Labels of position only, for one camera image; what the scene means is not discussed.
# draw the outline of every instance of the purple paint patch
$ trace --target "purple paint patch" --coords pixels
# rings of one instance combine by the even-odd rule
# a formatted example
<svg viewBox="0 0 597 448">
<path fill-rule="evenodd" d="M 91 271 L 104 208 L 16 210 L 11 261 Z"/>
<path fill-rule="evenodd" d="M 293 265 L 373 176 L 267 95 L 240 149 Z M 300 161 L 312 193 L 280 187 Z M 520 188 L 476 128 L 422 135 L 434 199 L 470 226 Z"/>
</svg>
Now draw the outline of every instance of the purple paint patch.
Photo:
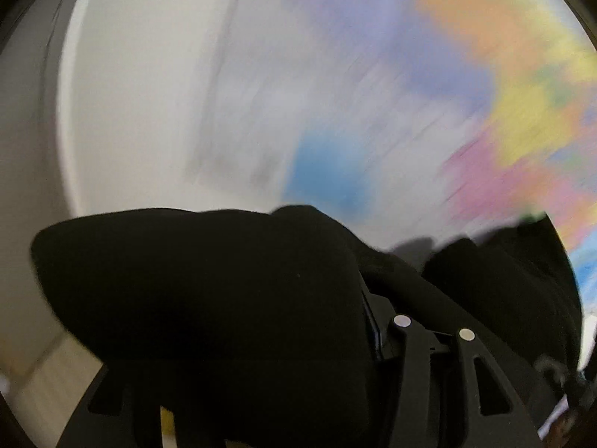
<svg viewBox="0 0 597 448">
<path fill-rule="evenodd" d="M 597 193 L 597 142 L 594 138 L 560 148 L 547 158 L 547 163 L 579 190 Z"/>
<path fill-rule="evenodd" d="M 334 41 L 395 66 L 413 91 L 431 99 L 454 98 L 471 114 L 489 114 L 495 95 L 490 69 L 467 59 L 414 0 L 291 1 Z"/>
<path fill-rule="evenodd" d="M 583 126 L 593 126 L 595 122 L 597 122 L 597 101 L 592 101 L 584 110 L 582 124 Z"/>
</svg>

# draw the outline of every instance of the silver screw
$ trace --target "silver screw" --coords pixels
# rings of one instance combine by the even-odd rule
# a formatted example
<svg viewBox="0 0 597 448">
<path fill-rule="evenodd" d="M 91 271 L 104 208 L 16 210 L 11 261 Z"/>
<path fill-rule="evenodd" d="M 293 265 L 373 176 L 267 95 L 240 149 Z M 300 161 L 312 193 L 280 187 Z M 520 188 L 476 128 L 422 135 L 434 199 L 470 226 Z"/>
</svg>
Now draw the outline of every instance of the silver screw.
<svg viewBox="0 0 597 448">
<path fill-rule="evenodd" d="M 475 339 L 475 332 L 470 329 L 462 329 L 458 332 L 458 335 L 460 335 L 461 339 L 466 340 L 467 342 L 471 342 Z"/>
<path fill-rule="evenodd" d="M 396 315 L 394 317 L 394 325 L 397 327 L 408 327 L 411 324 L 411 319 L 406 315 Z"/>
</svg>

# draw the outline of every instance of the white surface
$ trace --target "white surface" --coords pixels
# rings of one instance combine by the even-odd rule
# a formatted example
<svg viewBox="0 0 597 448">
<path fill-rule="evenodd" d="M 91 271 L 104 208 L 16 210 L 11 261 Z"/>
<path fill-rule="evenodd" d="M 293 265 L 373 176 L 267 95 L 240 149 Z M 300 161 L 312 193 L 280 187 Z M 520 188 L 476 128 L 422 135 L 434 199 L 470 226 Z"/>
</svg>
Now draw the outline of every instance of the white surface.
<svg viewBox="0 0 597 448">
<path fill-rule="evenodd" d="M 37 448 L 56 447 L 100 367 L 93 354 L 65 335 L 27 383 L 13 391 L 10 408 Z"/>
<path fill-rule="evenodd" d="M 396 315 L 396 317 L 394 317 L 394 325 L 397 327 L 406 328 L 410 326 L 410 324 L 411 319 L 408 318 L 406 315 Z"/>
<path fill-rule="evenodd" d="M 580 345 L 580 359 L 578 369 L 582 370 L 587 366 L 593 348 L 595 348 L 595 332 L 597 331 L 597 317 L 587 315 L 583 322 L 583 339 Z"/>
<path fill-rule="evenodd" d="M 276 205 L 189 180 L 185 170 L 228 1 L 77 1 L 57 103 L 74 215 Z"/>
</svg>

